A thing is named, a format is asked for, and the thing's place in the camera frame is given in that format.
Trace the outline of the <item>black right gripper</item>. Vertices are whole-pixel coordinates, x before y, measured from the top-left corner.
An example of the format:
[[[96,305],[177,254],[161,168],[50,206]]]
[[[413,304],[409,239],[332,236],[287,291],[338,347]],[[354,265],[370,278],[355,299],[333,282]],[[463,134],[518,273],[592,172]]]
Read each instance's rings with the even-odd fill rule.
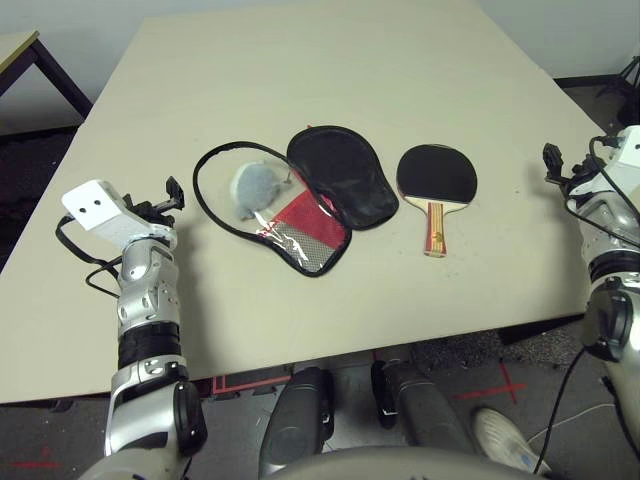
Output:
[[[543,161],[546,167],[545,181],[565,183],[562,175],[563,159],[558,146],[546,143],[543,147]],[[566,198],[591,195],[608,190],[608,181],[601,171],[604,163],[598,160],[584,160],[572,168],[573,176],[562,187]]]

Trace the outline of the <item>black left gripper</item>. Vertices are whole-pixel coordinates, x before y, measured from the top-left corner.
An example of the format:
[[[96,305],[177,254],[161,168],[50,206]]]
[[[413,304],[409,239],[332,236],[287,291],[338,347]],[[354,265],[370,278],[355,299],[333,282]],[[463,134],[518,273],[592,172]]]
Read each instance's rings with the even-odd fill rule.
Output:
[[[168,211],[183,210],[185,206],[184,191],[173,176],[166,180],[166,193],[169,199],[156,205],[152,205],[149,201],[133,204],[130,194],[126,194],[123,201],[130,212],[143,220],[152,224],[173,226],[175,218],[168,214]]]

